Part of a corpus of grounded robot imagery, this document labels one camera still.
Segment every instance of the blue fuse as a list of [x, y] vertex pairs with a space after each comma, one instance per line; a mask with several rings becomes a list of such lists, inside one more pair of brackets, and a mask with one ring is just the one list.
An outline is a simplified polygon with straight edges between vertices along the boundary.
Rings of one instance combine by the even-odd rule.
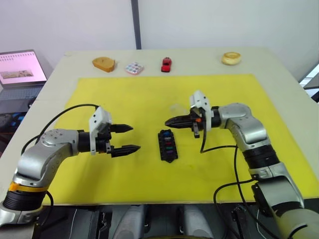
[[164, 137], [167, 137], [167, 136], [170, 136], [170, 132], [169, 131], [166, 131], [163, 133]]

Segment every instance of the laptop screen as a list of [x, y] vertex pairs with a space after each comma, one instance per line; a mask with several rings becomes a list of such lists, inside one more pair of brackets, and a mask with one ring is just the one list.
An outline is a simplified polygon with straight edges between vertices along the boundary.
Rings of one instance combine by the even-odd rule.
[[45, 74], [33, 50], [0, 53], [0, 81], [5, 87], [43, 85]]

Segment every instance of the white table surface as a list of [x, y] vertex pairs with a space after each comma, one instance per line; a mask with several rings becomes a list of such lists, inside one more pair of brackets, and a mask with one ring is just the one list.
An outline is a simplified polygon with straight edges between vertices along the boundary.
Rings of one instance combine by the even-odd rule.
[[[242, 62], [236, 66], [221, 64], [223, 53], [228, 51], [240, 52]], [[106, 73], [92, 65], [92, 60], [100, 56], [116, 60], [113, 72]], [[164, 57], [172, 59], [170, 73], [160, 71]], [[67, 52], [62, 57], [0, 158], [0, 200], [5, 198], [21, 148], [64, 109], [76, 88], [78, 78], [134, 77], [124, 70], [133, 61], [145, 67], [140, 76], [254, 74], [319, 179], [319, 107], [267, 48], [75, 51]]]

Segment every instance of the colored fuse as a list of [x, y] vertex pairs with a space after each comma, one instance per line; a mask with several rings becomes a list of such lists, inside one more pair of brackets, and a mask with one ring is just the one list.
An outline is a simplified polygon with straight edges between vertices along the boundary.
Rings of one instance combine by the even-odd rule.
[[164, 136], [170, 136], [170, 132], [166, 131], [163, 133]]

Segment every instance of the black fuse box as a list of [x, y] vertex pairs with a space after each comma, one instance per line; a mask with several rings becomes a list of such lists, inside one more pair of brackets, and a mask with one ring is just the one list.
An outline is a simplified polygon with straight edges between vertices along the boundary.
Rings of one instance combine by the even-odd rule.
[[160, 159], [168, 163], [172, 163], [175, 159], [178, 159], [173, 132], [170, 129], [163, 129], [158, 133], [158, 137]]

